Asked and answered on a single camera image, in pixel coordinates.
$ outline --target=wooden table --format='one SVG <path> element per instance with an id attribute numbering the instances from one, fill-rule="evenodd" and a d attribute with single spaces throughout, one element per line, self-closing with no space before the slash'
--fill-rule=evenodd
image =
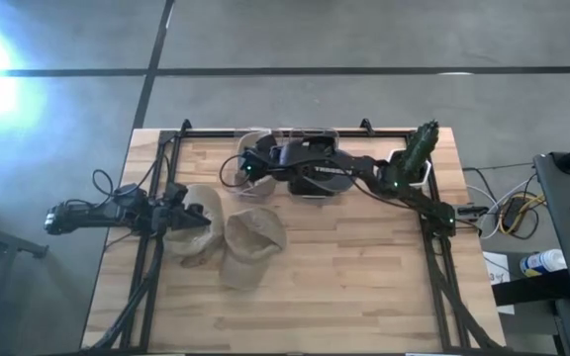
<path id="1" fill-rule="evenodd" d="M 142 179 L 154 160 L 158 136 L 159 130 L 134 131 L 123 184 Z M 339 145 L 353 155 L 373 157 L 386 157 L 391 149 L 405 146 L 400 138 L 341 138 Z M 231 196 L 218 181 L 222 162 L 234 150 L 230 138 L 182 139 L 176 181 L 217 189 L 226 215 L 251 206 Z M 469 198 L 451 129 L 440 130 L 432 161 L 441 199 L 466 204 Z M 255 291 L 220 285 L 221 253 L 206 265 L 184 269 L 166 252 L 149 351 L 441 349 L 416 213 L 376 202 L 355 188 L 322 207 L 294 202 L 284 183 L 266 206 L 286 225 L 289 245 L 273 258 Z M 112 229 L 108 242 L 125 233 Z M 98 340 L 124 307 L 137 246 L 137 238 L 130 237 L 105 253 L 84 344 Z M 460 229 L 452 238 L 452 255 L 463 302 L 490 336 L 504 344 L 476 232 Z M 455 334 L 450 308 L 447 314 Z M 139 327 L 137 321 L 134 342 Z"/>

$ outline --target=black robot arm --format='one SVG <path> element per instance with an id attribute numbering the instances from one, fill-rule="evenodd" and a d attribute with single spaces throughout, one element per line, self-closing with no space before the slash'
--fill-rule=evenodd
<path id="1" fill-rule="evenodd" d="M 45 229 L 49 234 L 70 233 L 80 227 L 128 227 L 134 234 L 163 235 L 168 228 L 182 229 L 210 224 L 203 207 L 182 200 L 186 187 L 169 183 L 164 197 L 150 200 L 136 184 L 118 188 L 111 200 L 92 205 L 82 201 L 66 201 L 47 211 Z"/>
<path id="2" fill-rule="evenodd" d="M 422 168 L 438 139 L 438 124 L 422 125 L 409 140 L 403 154 L 390 162 L 364 155 L 337 154 L 335 137 L 316 135 L 277 145 L 272 135 L 260 139 L 241 154 L 241 170 L 250 182 L 266 175 L 277 181 L 292 182 L 305 177 L 323 180 L 333 175 L 361 179 L 380 200 L 397 199 L 429 220 L 437 234 L 455 235 L 454 209 L 433 201 L 410 183 L 419 178 Z"/>

